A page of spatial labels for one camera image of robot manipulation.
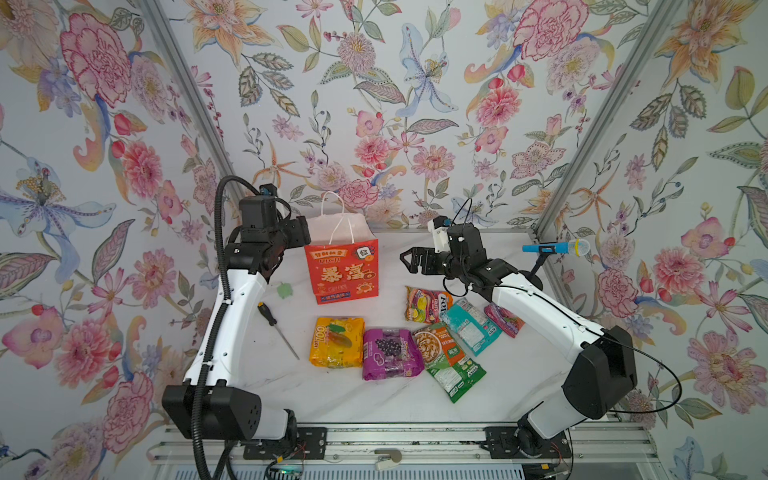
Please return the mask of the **orange candy snack packet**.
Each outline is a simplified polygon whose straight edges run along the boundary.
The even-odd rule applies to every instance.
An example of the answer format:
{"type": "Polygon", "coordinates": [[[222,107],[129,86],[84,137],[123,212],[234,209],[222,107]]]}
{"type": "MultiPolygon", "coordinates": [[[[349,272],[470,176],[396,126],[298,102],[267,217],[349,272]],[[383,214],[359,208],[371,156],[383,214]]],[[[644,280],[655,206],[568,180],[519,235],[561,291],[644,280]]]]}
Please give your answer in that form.
{"type": "Polygon", "coordinates": [[[447,291],[407,286],[404,316],[410,322],[435,324],[453,303],[454,297],[447,291]]]}

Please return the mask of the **red paper gift bag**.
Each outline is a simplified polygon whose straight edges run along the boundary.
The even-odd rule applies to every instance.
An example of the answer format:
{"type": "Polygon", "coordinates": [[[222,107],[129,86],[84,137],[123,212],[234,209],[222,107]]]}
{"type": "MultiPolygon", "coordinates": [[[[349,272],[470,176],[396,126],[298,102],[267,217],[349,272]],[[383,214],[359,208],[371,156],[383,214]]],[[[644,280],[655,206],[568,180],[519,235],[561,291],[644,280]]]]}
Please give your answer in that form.
{"type": "Polygon", "coordinates": [[[365,217],[341,205],[335,214],[307,221],[304,247],[310,283],[319,305],[372,298],[380,291],[379,241],[365,217]]]}

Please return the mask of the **purple snack packet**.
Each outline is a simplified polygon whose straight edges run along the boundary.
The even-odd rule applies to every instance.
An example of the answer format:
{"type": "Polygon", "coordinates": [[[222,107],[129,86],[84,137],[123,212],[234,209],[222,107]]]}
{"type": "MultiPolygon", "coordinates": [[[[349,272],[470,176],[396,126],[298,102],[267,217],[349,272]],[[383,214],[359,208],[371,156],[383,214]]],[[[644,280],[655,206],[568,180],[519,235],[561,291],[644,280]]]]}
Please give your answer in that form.
{"type": "Polygon", "coordinates": [[[407,329],[370,329],[363,335],[363,379],[411,378],[425,369],[413,334],[407,329]]]}

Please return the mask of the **yellow snack packet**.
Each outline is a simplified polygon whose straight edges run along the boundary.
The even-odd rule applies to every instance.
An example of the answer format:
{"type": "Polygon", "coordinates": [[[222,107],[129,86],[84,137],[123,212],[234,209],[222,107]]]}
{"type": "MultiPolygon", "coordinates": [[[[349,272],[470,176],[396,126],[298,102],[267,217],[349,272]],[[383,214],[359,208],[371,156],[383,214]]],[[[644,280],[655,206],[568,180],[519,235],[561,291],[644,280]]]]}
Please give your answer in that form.
{"type": "Polygon", "coordinates": [[[360,317],[320,317],[309,352],[312,365],[328,369],[361,368],[365,321],[360,317]]]}

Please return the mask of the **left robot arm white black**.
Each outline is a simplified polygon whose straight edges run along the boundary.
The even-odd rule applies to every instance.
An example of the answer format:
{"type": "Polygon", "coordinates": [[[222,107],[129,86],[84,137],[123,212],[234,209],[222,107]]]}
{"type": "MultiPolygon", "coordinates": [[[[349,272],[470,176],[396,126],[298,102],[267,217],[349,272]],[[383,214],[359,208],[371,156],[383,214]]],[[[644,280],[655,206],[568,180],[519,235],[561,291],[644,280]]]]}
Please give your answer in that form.
{"type": "Polygon", "coordinates": [[[250,321],[285,252],[311,241],[307,221],[293,215],[276,185],[254,186],[238,176],[220,180],[214,208],[219,286],[213,314],[183,382],[165,389],[162,407],[196,445],[206,440],[280,440],[289,430],[292,414],[266,405],[245,389],[240,357],[250,321]],[[250,193],[239,203],[240,225],[226,235],[222,203],[231,183],[250,193]]]}

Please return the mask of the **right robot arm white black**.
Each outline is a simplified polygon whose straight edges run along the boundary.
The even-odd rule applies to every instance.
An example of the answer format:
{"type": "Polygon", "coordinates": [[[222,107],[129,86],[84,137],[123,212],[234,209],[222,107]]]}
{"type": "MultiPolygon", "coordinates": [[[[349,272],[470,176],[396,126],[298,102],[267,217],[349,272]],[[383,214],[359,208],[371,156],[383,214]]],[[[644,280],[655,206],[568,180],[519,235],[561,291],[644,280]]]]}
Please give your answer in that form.
{"type": "Polygon", "coordinates": [[[400,255],[410,273],[460,281],[468,291],[520,317],[571,366],[560,390],[518,421],[519,438],[550,440],[583,421],[598,420],[636,388],[635,350],[625,329],[586,320],[544,293],[533,283],[533,273],[490,258],[473,224],[441,216],[429,231],[432,246],[412,247],[400,255]]]}

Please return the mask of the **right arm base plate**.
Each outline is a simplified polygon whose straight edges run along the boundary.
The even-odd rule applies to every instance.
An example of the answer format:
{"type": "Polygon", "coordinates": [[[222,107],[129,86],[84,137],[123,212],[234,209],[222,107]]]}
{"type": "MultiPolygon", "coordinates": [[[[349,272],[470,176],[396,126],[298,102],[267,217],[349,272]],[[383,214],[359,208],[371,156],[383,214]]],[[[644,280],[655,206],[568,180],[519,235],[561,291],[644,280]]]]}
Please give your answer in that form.
{"type": "Polygon", "coordinates": [[[566,432],[543,439],[533,430],[516,425],[484,428],[482,448],[492,459],[564,459],[571,457],[572,448],[566,432]]]}

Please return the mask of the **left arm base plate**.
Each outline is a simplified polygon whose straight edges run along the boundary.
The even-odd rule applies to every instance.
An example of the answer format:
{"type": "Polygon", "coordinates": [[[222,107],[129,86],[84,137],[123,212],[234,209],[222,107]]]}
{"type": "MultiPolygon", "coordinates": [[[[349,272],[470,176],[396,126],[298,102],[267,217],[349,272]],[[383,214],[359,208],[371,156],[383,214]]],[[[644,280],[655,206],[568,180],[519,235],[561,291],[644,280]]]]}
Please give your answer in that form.
{"type": "Polygon", "coordinates": [[[282,457],[323,460],[327,448],[326,427],[290,427],[280,440],[251,440],[243,443],[245,460],[273,461],[282,457]]]}

